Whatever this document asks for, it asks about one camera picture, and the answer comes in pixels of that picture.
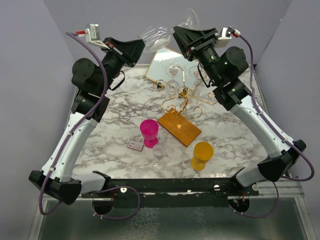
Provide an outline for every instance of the clear wine glass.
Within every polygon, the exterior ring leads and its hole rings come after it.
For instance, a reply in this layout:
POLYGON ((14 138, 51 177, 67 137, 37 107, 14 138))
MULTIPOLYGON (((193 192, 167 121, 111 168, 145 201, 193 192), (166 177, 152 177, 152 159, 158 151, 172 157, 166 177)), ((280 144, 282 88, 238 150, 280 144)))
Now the clear wine glass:
POLYGON ((167 166, 165 161, 166 147, 161 143, 154 145, 153 155, 155 156, 155 159, 152 162, 153 169, 157 172, 162 172, 167 166))
MULTIPOLYGON (((205 70, 203 68, 200 68, 202 77, 204 78, 204 80, 207 79, 207 73, 205 72, 205 70)), ((201 95, 201 87, 203 86, 203 81, 200 77, 199 71, 198 71, 198 67, 197 66, 193 66, 189 69, 189 74, 192 78, 194 78, 194 83, 192 86, 192 95, 198 99, 203 98, 204 96, 201 95)))
MULTIPOLYGON (((186 9, 184 17, 184 21, 178 26, 194 30, 199 28, 198 16, 192 8, 186 9)), ((138 35, 138 38, 142 39, 145 44, 144 53, 153 53, 167 46, 174 32, 173 28, 167 28, 162 25, 149 26, 138 35)))
POLYGON ((165 86, 165 91, 169 94, 169 95, 177 95, 178 91, 177 89, 179 89, 180 85, 179 83, 175 80, 176 77, 179 77, 182 74, 182 68, 179 65, 176 64, 170 64, 169 66, 167 66, 165 68, 165 73, 169 76, 172 77, 172 79, 170 81, 168 81, 168 83, 170 85, 166 85, 165 86))

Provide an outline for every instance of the black metal frame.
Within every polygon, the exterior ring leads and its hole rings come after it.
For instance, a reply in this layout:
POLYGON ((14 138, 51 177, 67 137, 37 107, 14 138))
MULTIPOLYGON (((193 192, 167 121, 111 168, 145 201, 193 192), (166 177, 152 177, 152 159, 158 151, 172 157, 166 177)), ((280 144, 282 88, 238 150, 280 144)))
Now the black metal frame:
MULTIPOLYGON (((228 207, 228 196, 258 196, 252 185, 242 188, 233 184, 232 178, 141 178, 111 179, 109 176, 95 171, 105 177, 104 189, 130 186, 139 192, 141 208, 183 208, 183 207, 228 207)), ((85 193, 87 199, 114 198, 115 208, 135 208, 137 195, 130 189, 121 192, 85 193)))

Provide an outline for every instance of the yellow plastic cup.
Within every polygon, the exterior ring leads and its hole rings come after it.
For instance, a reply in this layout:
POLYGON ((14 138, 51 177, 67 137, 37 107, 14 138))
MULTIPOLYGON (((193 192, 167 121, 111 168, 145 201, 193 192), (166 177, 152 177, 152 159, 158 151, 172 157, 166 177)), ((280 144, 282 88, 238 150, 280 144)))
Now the yellow plastic cup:
POLYGON ((214 155, 214 148, 210 143, 202 141, 195 145, 193 150, 193 158, 191 159, 191 167, 195 171, 201 171, 206 167, 206 163, 214 155))

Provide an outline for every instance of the wooden block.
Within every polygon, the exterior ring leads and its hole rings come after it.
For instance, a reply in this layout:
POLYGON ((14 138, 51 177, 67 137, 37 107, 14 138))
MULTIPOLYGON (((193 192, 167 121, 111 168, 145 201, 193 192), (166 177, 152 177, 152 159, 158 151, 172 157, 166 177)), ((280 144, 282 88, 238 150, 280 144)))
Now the wooden block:
POLYGON ((158 123, 171 133, 180 143, 185 147, 188 147, 202 131, 181 114, 179 118, 181 119, 180 124, 182 127, 179 129, 177 127, 179 124, 177 114, 178 112, 176 110, 173 113, 166 113, 158 120, 158 123))

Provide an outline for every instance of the gold metal decoration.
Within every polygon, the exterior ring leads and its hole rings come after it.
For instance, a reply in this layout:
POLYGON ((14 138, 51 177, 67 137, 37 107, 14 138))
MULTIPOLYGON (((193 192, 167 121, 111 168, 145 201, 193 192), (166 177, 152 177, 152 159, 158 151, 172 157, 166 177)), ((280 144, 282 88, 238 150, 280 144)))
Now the gold metal decoration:
MULTIPOLYGON (((202 84, 202 81, 200 83, 198 83, 196 86, 192 87, 192 88, 189 88, 186 86, 186 80, 185 80, 185 71, 184 69, 179 66, 179 65, 172 65, 171 67, 174 67, 174 68, 180 68, 182 70, 182 78, 183 78, 183 86, 182 87, 179 87, 179 88, 176 88, 174 87, 173 85, 171 85, 169 82, 167 82, 166 80, 163 80, 163 79, 160 79, 158 81, 153 81, 153 89, 156 90, 156 91, 163 91, 165 89, 165 85, 164 84, 167 84, 169 87, 175 89, 177 91, 177 96, 174 96, 174 97, 171 97, 171 98, 168 98, 166 100, 164 100, 161 104, 161 108, 162 110, 167 113, 167 114, 170 114, 170 113, 173 113, 176 111, 176 105, 174 104, 169 104, 167 105, 166 107, 164 107, 165 103, 166 102, 169 102, 169 101, 172 101, 174 99, 183 99, 183 102, 180 104, 179 108, 180 108, 180 111, 178 112, 176 118, 179 120, 179 115, 180 114, 183 114, 184 112, 192 119, 197 119, 197 118, 200 118, 201 115, 203 114, 203 109, 200 107, 200 106, 196 106, 192 109, 192 112, 195 112, 197 109, 200 110, 200 113, 199 114, 196 114, 196 115, 190 115, 189 112, 188 112, 188 104, 189 104, 189 99, 190 98, 193 98, 193 99, 196 99, 202 103, 205 103, 205 104, 209 104, 209 105, 214 105, 216 104, 218 101, 216 100, 215 102, 209 102, 209 101, 206 101, 206 100, 203 100, 203 99, 200 99, 198 97, 195 97, 193 96, 192 94, 192 91, 198 87, 200 84, 202 84)), ((213 100, 214 98, 214 94, 212 92, 208 93, 207 94, 208 98, 210 100, 213 100)), ((180 123, 178 123, 177 127, 180 129, 182 126, 180 123)))

